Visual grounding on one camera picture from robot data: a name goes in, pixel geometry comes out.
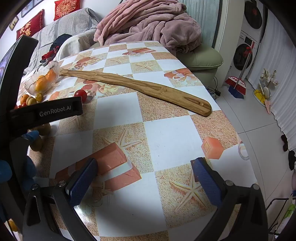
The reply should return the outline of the blue gloved hand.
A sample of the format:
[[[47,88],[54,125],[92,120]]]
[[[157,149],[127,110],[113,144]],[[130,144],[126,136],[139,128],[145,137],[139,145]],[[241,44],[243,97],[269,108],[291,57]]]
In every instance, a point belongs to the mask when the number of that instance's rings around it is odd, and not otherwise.
[[[13,132],[2,135],[1,140],[1,183],[10,181],[29,191],[34,185],[37,174],[32,159],[28,156],[28,148],[33,144],[42,144],[38,131],[30,131],[16,137]]]

